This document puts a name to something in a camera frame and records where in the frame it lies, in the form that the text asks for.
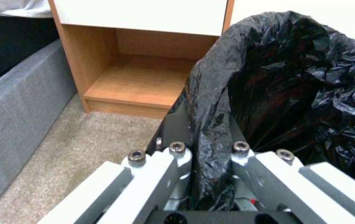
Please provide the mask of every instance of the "hex socket screw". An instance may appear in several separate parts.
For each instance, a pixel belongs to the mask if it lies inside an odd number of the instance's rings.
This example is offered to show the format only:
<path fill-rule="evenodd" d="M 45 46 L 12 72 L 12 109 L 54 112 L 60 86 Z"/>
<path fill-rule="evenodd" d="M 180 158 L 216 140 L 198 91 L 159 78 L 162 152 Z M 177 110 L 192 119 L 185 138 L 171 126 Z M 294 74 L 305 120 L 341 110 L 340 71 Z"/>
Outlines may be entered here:
<path fill-rule="evenodd" d="M 292 165 L 295 159 L 294 154 L 287 149 L 277 149 L 276 155 L 280 157 L 282 160 L 284 160 L 286 163 L 288 163 L 289 165 Z"/>
<path fill-rule="evenodd" d="M 162 149 L 162 137 L 158 137 L 156 140 L 156 146 L 155 149 L 156 150 L 161 150 Z"/>
<path fill-rule="evenodd" d="M 250 145 L 244 141 L 236 141 L 233 144 L 233 153 L 239 156 L 247 156 Z"/>
<path fill-rule="evenodd" d="M 186 145 L 183 142 L 172 142 L 169 145 L 169 154 L 174 157 L 182 157 L 186 151 Z"/>
<path fill-rule="evenodd" d="M 146 164 L 146 153 L 135 149 L 128 154 L 128 164 L 132 167 L 141 167 Z"/>

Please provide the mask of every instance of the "plastic bag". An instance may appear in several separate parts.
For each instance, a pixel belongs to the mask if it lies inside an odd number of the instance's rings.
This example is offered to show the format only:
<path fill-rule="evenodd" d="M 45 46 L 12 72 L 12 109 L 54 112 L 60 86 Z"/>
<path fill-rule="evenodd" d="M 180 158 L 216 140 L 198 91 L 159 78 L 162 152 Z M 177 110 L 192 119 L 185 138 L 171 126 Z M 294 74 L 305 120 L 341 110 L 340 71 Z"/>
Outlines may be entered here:
<path fill-rule="evenodd" d="M 255 151 L 288 149 L 355 178 L 355 40 L 311 17 L 264 13 L 232 25 L 170 113 L 180 104 L 194 155 L 192 209 L 232 208 L 231 119 Z"/>

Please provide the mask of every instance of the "wooden nightstand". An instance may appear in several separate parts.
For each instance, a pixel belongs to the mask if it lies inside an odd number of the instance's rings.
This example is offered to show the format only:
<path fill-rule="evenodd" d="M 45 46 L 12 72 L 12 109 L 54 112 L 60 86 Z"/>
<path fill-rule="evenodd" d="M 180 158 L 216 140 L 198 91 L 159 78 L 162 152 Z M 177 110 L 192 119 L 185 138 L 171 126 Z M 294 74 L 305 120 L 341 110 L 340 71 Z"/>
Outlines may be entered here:
<path fill-rule="evenodd" d="M 85 112 L 162 118 L 233 0 L 49 0 Z"/>

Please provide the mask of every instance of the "beige carpet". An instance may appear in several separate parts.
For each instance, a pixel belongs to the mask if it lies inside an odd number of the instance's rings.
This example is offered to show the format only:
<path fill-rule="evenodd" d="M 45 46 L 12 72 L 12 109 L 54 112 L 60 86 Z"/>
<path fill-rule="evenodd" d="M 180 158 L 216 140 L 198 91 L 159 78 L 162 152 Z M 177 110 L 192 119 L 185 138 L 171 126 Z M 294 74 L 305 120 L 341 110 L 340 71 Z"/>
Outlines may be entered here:
<path fill-rule="evenodd" d="M 104 161 L 146 149 L 161 120 L 85 114 L 77 95 L 0 197 L 0 223 L 36 223 Z"/>

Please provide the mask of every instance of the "white drawer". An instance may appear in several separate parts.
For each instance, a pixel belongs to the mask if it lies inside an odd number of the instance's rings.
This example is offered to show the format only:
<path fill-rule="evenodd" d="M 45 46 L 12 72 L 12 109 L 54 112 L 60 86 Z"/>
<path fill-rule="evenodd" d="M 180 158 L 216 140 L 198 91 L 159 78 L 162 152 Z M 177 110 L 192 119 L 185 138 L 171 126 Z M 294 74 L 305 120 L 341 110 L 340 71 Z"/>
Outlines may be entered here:
<path fill-rule="evenodd" d="M 60 22 L 219 36 L 227 0 L 54 0 Z"/>

